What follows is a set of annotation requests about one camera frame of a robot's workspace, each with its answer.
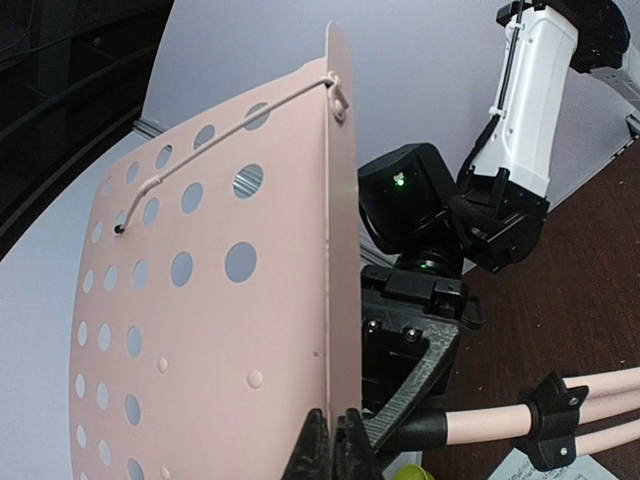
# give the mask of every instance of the yellow object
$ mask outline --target yellow object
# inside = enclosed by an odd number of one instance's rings
[[[420,465],[407,465],[402,467],[393,476],[393,480],[436,480]]]

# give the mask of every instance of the pink perforated panel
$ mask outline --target pink perforated panel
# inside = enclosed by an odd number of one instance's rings
[[[74,479],[277,479],[309,409],[359,405],[352,74],[342,32],[330,26],[327,42],[327,57],[105,175],[71,339]],[[169,177],[113,233],[144,180],[330,70],[351,104],[344,123],[315,88]]]

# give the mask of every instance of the white paper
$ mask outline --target white paper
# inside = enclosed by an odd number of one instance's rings
[[[529,458],[512,450],[489,480],[618,480],[591,457],[579,457],[569,467],[552,472],[538,472]]]

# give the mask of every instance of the green led light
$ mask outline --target green led light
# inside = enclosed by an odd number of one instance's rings
[[[393,177],[393,181],[396,184],[396,187],[404,187],[404,184],[406,182],[404,173],[400,172],[398,175],[395,175]]]

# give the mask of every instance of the brown table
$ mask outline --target brown table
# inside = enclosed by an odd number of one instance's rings
[[[550,214],[529,259],[465,280],[487,325],[462,340],[449,410],[512,404],[553,370],[640,366],[640,142]],[[509,450],[508,442],[449,447],[424,463],[437,480],[484,480]],[[640,478],[640,441],[595,458],[621,479]]]

